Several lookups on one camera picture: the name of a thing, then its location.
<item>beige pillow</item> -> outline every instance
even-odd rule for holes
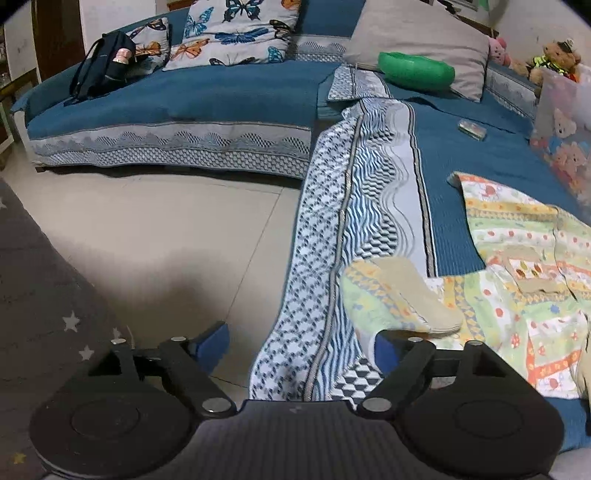
[[[456,69],[452,90],[479,102],[488,58],[488,37],[445,10],[418,0],[367,0],[345,60],[378,69],[381,51],[444,61]]]

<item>green bowl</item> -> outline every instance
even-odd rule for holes
[[[410,90],[447,90],[456,77],[455,69],[443,61],[396,51],[381,52],[378,67],[387,81]]]

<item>butterfly pattern pillow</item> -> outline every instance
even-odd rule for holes
[[[276,63],[285,58],[301,0],[197,0],[183,43],[164,70],[204,65]]]
[[[127,36],[135,43],[135,57],[140,59],[129,68],[127,78],[149,75],[166,64],[170,55],[169,33],[166,17],[157,18],[127,32]]]

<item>wooden door frame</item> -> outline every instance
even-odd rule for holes
[[[38,0],[31,0],[31,21],[33,23],[33,43],[35,45],[35,56],[37,56],[37,75],[39,77],[39,81],[42,82],[43,80],[47,80],[50,76],[46,75],[47,72],[44,72],[41,68],[41,64],[39,63],[38,57],[38,50],[37,50],[37,39],[40,37],[41,33],[39,32],[39,23],[37,19],[37,1]],[[83,55],[86,53],[84,48],[84,37],[82,34],[82,17],[80,16],[80,0],[78,2],[78,16],[80,17],[80,40],[82,42],[82,53]]]

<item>teddy bear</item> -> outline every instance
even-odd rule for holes
[[[559,108],[554,109],[554,131],[558,138],[566,138],[577,132],[577,124]]]
[[[587,166],[587,155],[583,148],[577,143],[563,143],[556,149],[552,156],[552,170],[555,175],[566,185],[573,193],[580,193],[580,178],[582,169]]]
[[[511,57],[506,52],[507,42],[503,38],[488,37],[488,43],[491,47],[489,50],[489,57],[492,61],[506,67],[511,65]]]
[[[541,87],[544,83],[542,68],[554,70],[576,82],[576,67],[580,62],[581,55],[573,50],[572,41],[551,42],[544,45],[541,57],[534,57],[527,62],[512,60],[509,68]]]

